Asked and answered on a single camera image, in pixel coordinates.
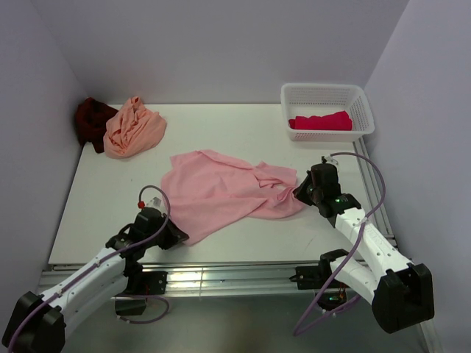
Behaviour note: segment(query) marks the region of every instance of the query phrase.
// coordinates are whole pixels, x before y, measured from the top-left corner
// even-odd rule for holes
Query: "white plastic basket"
[[[289,138],[293,141],[353,142],[375,130],[365,93],[359,86],[287,83],[281,88],[281,107]],[[352,131],[294,130],[288,120],[297,115],[323,116],[347,111]]]

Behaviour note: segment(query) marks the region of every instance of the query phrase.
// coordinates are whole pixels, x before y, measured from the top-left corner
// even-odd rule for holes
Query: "pink cloth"
[[[147,109],[139,97],[128,99],[106,123],[105,154],[109,158],[127,158],[151,149],[162,140],[166,126],[159,113]]]
[[[252,166],[209,149],[171,157],[162,178],[171,219],[195,244],[243,217],[283,218],[304,204],[293,197],[296,171],[260,162]]]

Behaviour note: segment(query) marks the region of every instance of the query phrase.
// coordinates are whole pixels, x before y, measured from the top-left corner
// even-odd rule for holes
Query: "white table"
[[[320,163],[321,156],[354,151],[352,143],[292,142],[286,134],[279,104],[175,104],[151,105],[167,120],[165,137],[155,148],[126,160],[96,154],[87,144],[49,263],[74,265],[89,261],[106,241],[138,213],[138,192],[148,184],[160,185],[170,171],[169,158],[198,149],[213,149],[257,164],[295,168],[298,182]],[[336,109],[320,110],[318,114]],[[338,157],[342,191],[352,193],[369,210],[358,161]],[[156,194],[148,190],[144,201]],[[168,251],[147,250],[142,263],[279,263],[318,260],[333,249],[351,245],[315,207],[280,220],[245,218],[219,230],[194,246]]]

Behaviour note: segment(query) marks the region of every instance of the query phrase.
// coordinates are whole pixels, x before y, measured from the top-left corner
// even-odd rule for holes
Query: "maroon fabric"
[[[352,131],[352,121],[347,112],[337,112],[325,116],[312,115],[309,118],[297,116],[289,119],[289,127],[295,130],[345,130]]]
[[[89,97],[79,105],[75,112],[75,130],[80,144],[91,142],[96,153],[103,153],[103,136],[106,122],[116,115],[118,110]]]

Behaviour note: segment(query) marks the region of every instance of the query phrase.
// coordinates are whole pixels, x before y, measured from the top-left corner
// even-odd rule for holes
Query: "white wall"
[[[0,335],[35,290],[79,156],[72,115],[85,97],[28,0],[0,11]]]
[[[32,0],[108,103],[279,102],[284,82],[364,86],[408,0]]]
[[[411,0],[366,94],[400,248],[432,271],[446,352],[471,352],[471,3]]]

